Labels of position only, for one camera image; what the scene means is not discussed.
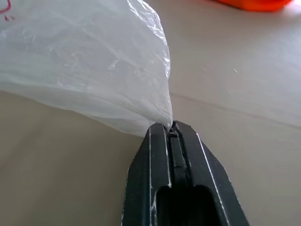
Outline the orange plastic container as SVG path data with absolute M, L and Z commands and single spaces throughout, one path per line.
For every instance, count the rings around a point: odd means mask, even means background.
M 293 0 L 213 0 L 221 4 L 252 12 L 275 12 Z

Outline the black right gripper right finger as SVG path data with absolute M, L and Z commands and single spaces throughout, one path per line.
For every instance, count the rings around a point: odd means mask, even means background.
M 173 129 L 182 145 L 189 184 L 202 192 L 202 200 L 197 203 L 202 204 L 205 211 L 204 226 L 250 226 L 224 167 L 199 134 L 179 121 L 174 122 Z

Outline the translucent white plastic bag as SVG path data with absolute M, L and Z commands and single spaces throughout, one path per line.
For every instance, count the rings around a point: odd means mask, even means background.
M 0 90 L 143 137 L 173 121 L 170 55 L 144 0 L 0 0 Z

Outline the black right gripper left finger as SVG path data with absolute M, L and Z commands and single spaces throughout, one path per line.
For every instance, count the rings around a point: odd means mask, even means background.
M 121 226 L 181 226 L 171 130 L 150 126 L 128 169 Z

